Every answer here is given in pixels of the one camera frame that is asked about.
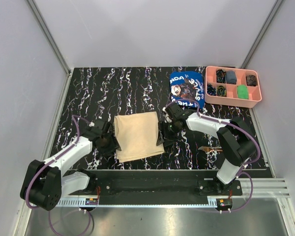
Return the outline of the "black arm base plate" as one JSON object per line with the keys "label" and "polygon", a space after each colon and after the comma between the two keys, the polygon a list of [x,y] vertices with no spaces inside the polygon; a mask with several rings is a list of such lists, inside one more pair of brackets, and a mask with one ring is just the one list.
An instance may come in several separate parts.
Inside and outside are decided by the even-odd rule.
{"label": "black arm base plate", "polygon": [[203,205],[212,197],[243,195],[239,180],[223,187],[209,170],[96,170],[100,205]]}

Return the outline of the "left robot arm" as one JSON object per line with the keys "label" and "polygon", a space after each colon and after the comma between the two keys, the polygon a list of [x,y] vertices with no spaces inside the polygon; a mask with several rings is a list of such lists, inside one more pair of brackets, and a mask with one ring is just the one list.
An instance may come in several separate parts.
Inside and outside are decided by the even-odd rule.
{"label": "left robot arm", "polygon": [[73,142],[44,161],[30,162],[20,191],[28,208],[51,211],[62,197],[76,191],[90,195],[97,191],[96,175],[79,169],[67,175],[81,158],[97,150],[101,155],[112,155],[120,150],[113,124],[97,119],[89,122],[83,132],[77,130]]}

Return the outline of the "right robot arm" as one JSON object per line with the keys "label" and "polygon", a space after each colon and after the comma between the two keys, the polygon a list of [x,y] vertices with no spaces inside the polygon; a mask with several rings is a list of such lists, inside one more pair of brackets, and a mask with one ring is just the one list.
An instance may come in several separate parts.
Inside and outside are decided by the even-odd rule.
{"label": "right robot arm", "polygon": [[239,176],[240,171],[261,156],[258,142],[245,123],[239,117],[217,119],[191,109],[182,109],[176,102],[163,108],[165,120],[158,124],[156,145],[168,146],[177,139],[182,130],[201,132],[218,139],[225,160],[217,172],[217,180],[213,183],[214,191],[224,195],[231,189],[231,182]]}

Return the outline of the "beige cloth napkin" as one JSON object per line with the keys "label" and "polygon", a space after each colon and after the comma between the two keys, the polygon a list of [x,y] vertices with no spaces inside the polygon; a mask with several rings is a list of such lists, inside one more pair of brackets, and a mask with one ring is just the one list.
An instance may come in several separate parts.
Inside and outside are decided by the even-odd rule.
{"label": "beige cloth napkin", "polygon": [[115,137],[121,150],[116,151],[119,162],[139,160],[164,153],[157,145],[157,112],[118,115],[114,118]]}

